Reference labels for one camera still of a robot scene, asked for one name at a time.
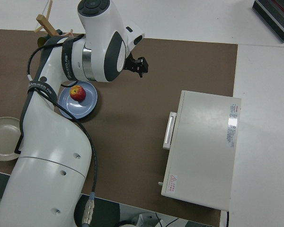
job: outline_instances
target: white table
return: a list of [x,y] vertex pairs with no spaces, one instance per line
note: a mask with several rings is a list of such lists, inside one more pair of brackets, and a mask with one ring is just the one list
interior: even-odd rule
[[[35,30],[47,0],[0,0],[0,29]],[[84,33],[79,1],[54,0],[55,28]],[[284,226],[284,44],[253,0],[115,0],[147,38],[238,44],[234,97],[242,98],[230,227]],[[222,213],[221,227],[225,226]]]

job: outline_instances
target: wooden stick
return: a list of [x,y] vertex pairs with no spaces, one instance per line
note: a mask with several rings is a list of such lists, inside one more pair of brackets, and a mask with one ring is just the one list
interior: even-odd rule
[[52,9],[52,4],[53,4],[53,0],[50,0],[49,5],[48,5],[48,9],[47,9],[46,19],[49,18],[49,14],[51,13],[51,9]]
[[44,27],[44,29],[48,32],[48,34],[51,37],[59,36],[58,32],[54,29],[51,23],[48,22],[45,16],[43,16],[42,14],[39,14],[36,20],[39,22],[39,24],[41,24]]
[[[49,18],[49,14],[51,13],[51,9],[52,9],[52,5],[53,5],[53,0],[49,1],[49,5],[48,5],[48,9],[47,9],[47,14],[46,14],[46,19],[48,20]],[[40,26],[39,28],[37,28],[34,32],[37,33],[38,31],[40,31],[43,28],[43,26]]]
[[37,33],[38,31],[40,31],[43,28],[43,26],[40,26],[39,28],[37,28],[34,32]]

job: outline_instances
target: blue plate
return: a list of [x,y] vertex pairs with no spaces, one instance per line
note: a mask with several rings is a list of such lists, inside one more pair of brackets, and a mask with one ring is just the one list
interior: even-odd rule
[[[73,100],[70,96],[71,87],[66,87],[59,96],[58,104],[69,111],[75,118],[80,119],[87,116],[95,108],[98,95],[95,87],[88,82],[79,81],[76,85],[80,85],[84,88],[86,92],[85,99],[82,102]],[[60,110],[60,112],[64,117],[71,119],[71,117],[62,110]]]

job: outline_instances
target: black cable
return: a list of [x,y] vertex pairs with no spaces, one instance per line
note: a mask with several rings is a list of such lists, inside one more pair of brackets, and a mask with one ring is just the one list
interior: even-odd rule
[[63,84],[61,84],[61,87],[72,87],[72,86],[75,86],[77,83],[78,83],[78,81],[76,81],[72,85],[63,85]]
[[[81,38],[84,37],[84,34],[80,34],[77,37],[74,38],[74,42],[80,40]],[[58,47],[58,46],[62,46],[63,43],[59,43],[59,44],[50,44],[50,45],[43,45],[40,46],[39,48],[37,48],[32,55],[29,57],[28,59],[28,63],[27,63],[27,74],[30,75],[30,64],[32,62],[33,57],[35,56],[36,53],[38,53],[40,50],[42,49],[48,49],[48,48],[54,48],[54,47]]]
[[[155,212],[155,214],[156,214],[156,217],[157,217],[157,219],[158,219],[158,221],[159,221],[159,223],[160,223],[160,226],[163,227],[156,212]],[[169,226],[171,223],[174,223],[174,222],[177,221],[178,219],[179,219],[179,218],[176,218],[175,220],[169,222],[165,227]]]
[[169,222],[165,227],[167,227],[167,226],[169,226],[171,223],[173,223],[173,222],[175,222],[175,221],[177,221],[179,218],[176,218],[175,220],[173,220],[173,221],[171,221],[171,222]]
[[44,93],[42,93],[41,90],[39,90],[38,88],[35,87],[34,91],[37,92],[39,95],[41,95],[43,98],[45,98],[47,101],[51,102],[54,106],[58,107],[59,109],[64,111],[66,114],[68,114],[68,116],[70,116],[79,125],[79,127],[82,129],[84,134],[87,136],[89,143],[90,143],[90,146],[91,146],[91,150],[93,152],[93,156],[94,156],[94,182],[93,182],[93,186],[92,186],[91,191],[95,192],[96,184],[97,184],[97,174],[98,174],[97,152],[96,152],[95,146],[94,146],[94,144],[91,140],[89,133],[84,128],[84,126],[81,124],[81,122],[79,122],[78,119],[75,118],[70,112],[68,112],[66,109],[64,109],[62,106],[60,106],[58,103],[56,103],[55,101],[50,99],[48,96],[46,96]]
[[229,224],[229,212],[227,212],[226,227],[228,227],[228,224]]
[[156,217],[157,217],[157,219],[158,219],[158,221],[159,221],[159,223],[160,223],[160,226],[163,227],[162,224],[161,224],[161,221],[160,221],[160,219],[159,219],[159,217],[158,217],[158,215],[157,215],[156,212],[155,212],[155,214],[156,214]]

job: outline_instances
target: beige bowl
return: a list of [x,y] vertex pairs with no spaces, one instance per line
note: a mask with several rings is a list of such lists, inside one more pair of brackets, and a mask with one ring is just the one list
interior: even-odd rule
[[19,122],[13,117],[0,117],[0,161],[19,157],[14,153],[21,134]]

